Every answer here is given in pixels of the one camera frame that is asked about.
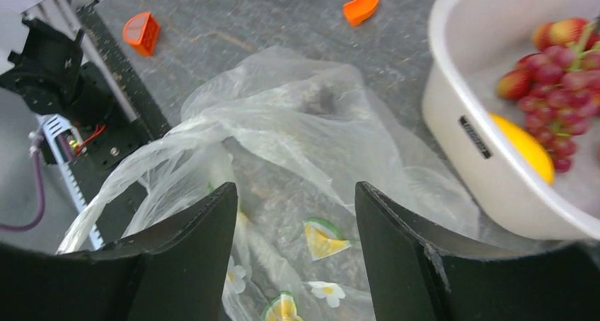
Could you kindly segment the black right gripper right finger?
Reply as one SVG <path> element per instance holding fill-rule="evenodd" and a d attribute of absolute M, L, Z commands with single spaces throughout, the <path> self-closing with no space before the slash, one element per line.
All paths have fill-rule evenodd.
<path fill-rule="evenodd" d="M 525 254 L 411 212 L 368 182 L 357 225 L 377 320 L 598 320 L 599 247 Z"/>

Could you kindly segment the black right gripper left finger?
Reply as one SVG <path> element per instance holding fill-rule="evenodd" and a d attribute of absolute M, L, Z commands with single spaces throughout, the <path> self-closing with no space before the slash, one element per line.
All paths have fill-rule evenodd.
<path fill-rule="evenodd" d="M 236 186 L 96 251 L 1 246 L 2 320 L 223 320 Z"/>

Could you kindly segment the yellow fake banana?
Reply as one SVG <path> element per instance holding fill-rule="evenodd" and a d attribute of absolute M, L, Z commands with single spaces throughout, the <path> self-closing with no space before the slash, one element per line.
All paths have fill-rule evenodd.
<path fill-rule="evenodd" d="M 555 169 L 550 155 L 544 147 L 530 133 L 508 119 L 492 112 L 490 117 L 540 178 L 548 185 L 553 184 Z"/>

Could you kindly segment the translucent plastic bag with fruits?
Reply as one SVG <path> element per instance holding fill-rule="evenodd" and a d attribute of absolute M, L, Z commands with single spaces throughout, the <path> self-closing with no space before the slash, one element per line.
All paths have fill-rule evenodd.
<path fill-rule="evenodd" d="M 234 182 L 238 211 L 222 294 L 232 320 L 374 320 L 354 207 L 360 181 L 461 236 L 517 253 L 541 247 L 484 216 L 355 67 L 275 46 L 197 88 L 179 125 L 111 172 L 58 250 L 80 248 L 134 183 L 146 197 L 126 236 Z"/>

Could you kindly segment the red yellow fruit bunch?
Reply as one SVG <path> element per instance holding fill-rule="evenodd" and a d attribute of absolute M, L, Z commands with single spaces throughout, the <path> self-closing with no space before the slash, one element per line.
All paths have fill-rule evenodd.
<path fill-rule="evenodd" d="M 519 59 L 496 85 L 496 95 L 517 101 L 549 91 L 599 93 L 599 24 L 571 17 L 539 25 L 531 34 L 537 52 Z"/>

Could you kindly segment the dark red grape bunch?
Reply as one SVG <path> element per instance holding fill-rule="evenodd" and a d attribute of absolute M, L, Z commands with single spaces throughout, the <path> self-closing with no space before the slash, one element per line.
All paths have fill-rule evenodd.
<path fill-rule="evenodd" d="M 528 95 L 518 107 L 525 130 L 549 153 L 555 171 L 566 173 L 578 149 L 574 138 L 585 134 L 599 114 L 599 93 L 555 89 L 539 98 Z"/>

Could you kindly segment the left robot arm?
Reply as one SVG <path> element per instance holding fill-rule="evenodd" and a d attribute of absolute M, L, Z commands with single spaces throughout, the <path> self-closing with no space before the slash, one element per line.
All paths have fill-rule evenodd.
<path fill-rule="evenodd" d="M 82 62 L 85 32 L 71 39 L 39 18 L 22 24 L 28 36 L 22 52 L 9 53 L 13 68 L 1 75 L 1 87 L 39 115 L 58 114 L 77 126 L 106 121 L 115 99 L 99 68 Z"/>

